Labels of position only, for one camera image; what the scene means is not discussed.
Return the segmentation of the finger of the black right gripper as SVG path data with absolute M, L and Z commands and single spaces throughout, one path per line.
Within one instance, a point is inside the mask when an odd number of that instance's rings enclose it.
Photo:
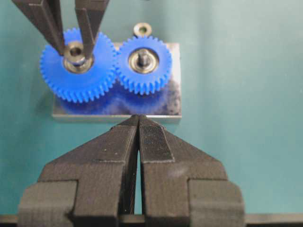
M 85 57 L 92 55 L 98 30 L 109 0 L 75 0 L 75 12 L 81 32 Z
M 13 3 L 40 31 L 46 41 L 64 54 L 64 37 L 59 0 L 14 0 Z

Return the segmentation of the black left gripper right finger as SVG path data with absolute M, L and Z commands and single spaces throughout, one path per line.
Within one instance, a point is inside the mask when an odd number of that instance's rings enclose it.
M 148 227 L 242 227 L 240 188 L 222 163 L 140 116 L 143 213 Z

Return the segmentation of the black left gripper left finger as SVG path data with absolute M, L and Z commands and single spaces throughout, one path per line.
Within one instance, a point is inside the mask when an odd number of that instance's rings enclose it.
M 20 227 L 116 227 L 134 209 L 139 117 L 46 164 L 23 193 Z

